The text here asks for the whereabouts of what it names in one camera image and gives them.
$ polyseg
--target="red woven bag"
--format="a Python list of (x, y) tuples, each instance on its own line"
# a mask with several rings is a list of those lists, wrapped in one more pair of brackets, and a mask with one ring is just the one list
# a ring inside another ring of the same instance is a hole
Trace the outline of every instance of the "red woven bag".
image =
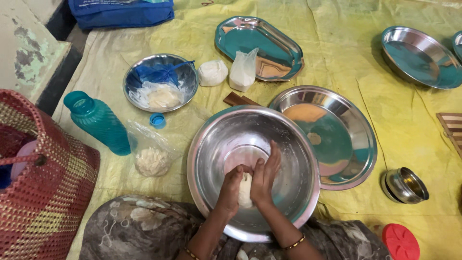
[[(34, 152), (15, 157), (28, 141)], [(65, 259), (88, 206), (99, 152), (21, 94), (0, 89), (0, 165), (26, 167), (0, 194), (0, 259)]]

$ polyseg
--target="oval steel tray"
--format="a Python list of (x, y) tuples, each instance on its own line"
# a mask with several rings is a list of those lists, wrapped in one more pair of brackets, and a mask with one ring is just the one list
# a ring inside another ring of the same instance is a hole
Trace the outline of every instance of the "oval steel tray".
[(231, 59), (236, 51), (249, 53), (259, 47), (256, 77), (265, 81), (289, 81), (303, 69), (300, 46), (267, 21), (251, 16), (234, 16), (221, 22), (215, 44)]
[(404, 26), (392, 26), (382, 33), (383, 58), (399, 76), (412, 83), (439, 89), (462, 84), (462, 67), (457, 58), (427, 34)]
[(454, 52), (459, 57), (459, 60), (462, 62), (462, 31), (456, 32), (452, 38), (452, 47)]
[(346, 190), (363, 183), (377, 161), (374, 131), (349, 100), (317, 86), (296, 86), (271, 102), (307, 135), (316, 153), (321, 188)]

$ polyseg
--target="gold bangle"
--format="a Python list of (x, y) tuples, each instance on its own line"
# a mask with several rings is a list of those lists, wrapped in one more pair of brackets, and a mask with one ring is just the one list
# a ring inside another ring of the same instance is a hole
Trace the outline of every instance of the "gold bangle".
[(303, 242), (303, 240), (305, 240), (305, 238), (306, 238), (306, 236), (305, 236), (305, 234), (303, 234), (303, 237), (300, 238), (300, 240), (297, 241), (297, 243), (295, 243), (295, 244), (293, 244), (293, 245), (291, 245), (291, 246), (289, 246), (289, 247), (284, 248), (284, 250), (289, 250), (289, 249), (291, 249), (291, 248), (294, 248), (294, 247), (298, 246), (298, 244), (300, 244), (301, 242)]
[(186, 247), (184, 247), (184, 250), (189, 254), (189, 256), (191, 256), (194, 260), (199, 260), (199, 258), (196, 257), (195, 254), (191, 253), (191, 251), (189, 249), (187, 249)]

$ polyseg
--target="blue bottle cap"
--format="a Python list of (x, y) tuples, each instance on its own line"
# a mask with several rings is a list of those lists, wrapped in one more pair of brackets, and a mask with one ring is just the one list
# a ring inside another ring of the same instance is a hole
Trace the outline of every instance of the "blue bottle cap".
[(154, 113), (149, 117), (149, 124), (152, 125), (155, 129), (164, 128), (166, 121), (162, 113)]

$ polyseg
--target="stainless steel bowl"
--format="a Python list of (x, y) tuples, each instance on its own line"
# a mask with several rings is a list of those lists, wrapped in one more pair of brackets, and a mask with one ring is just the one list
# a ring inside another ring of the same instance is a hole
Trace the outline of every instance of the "stainless steel bowl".
[(383, 192), (394, 202), (417, 204), (430, 197), (422, 180), (406, 167), (388, 171), (381, 184)]
[(462, 61), (462, 31), (458, 31), (454, 34), (452, 38), (452, 47), (459, 57), (459, 60)]
[(183, 84), (179, 86), (180, 91), (184, 93), (184, 101), (183, 103), (171, 107), (171, 108), (165, 108), (165, 109), (149, 109), (149, 108), (144, 108), (141, 106), (138, 106), (128, 95), (128, 92), (131, 91), (136, 91), (136, 89), (141, 87), (141, 83), (135, 81), (135, 80), (129, 80), (127, 82), (127, 76), (129, 73), (132, 73), (134, 69), (139, 66), (139, 65), (144, 65), (148, 67), (152, 67), (157, 64), (173, 64), (177, 65), (182, 62), (186, 62), (184, 58), (180, 56), (176, 56), (173, 54), (167, 54), (167, 53), (160, 53), (160, 54), (154, 54), (149, 57), (143, 58), (135, 64), (133, 64), (128, 71), (125, 73), (125, 77), (123, 78), (123, 84), (122, 84), (122, 89), (123, 93), (125, 94), (125, 97), (132, 103), (134, 106), (138, 107), (139, 109), (142, 109), (144, 111), (148, 112), (169, 112), (173, 111), (177, 108), (182, 107), (186, 103), (188, 103), (193, 96), (196, 94), (197, 88), (199, 86), (199, 76), (197, 74), (197, 70), (194, 68), (193, 64), (185, 64), (177, 69), (175, 69), (176, 74), (178, 75), (178, 81), (182, 81)]
[[(320, 191), (319, 168), (306, 135), (281, 113), (262, 106), (225, 109), (199, 129), (189, 148), (187, 175), (194, 202), (204, 216), (215, 207), (225, 173), (239, 164), (268, 158), (269, 142), (282, 153), (273, 201), (297, 227), (311, 216)], [(268, 224), (255, 207), (240, 208), (225, 234), (245, 242), (270, 242)]]
[(462, 84), (462, 67), (456, 57), (427, 34), (404, 26), (382, 33), (383, 58), (405, 80), (439, 89)]
[(377, 142), (366, 117), (349, 100), (322, 87), (297, 86), (281, 92), (269, 107), (294, 120), (310, 139), (322, 189), (350, 189), (369, 177)]

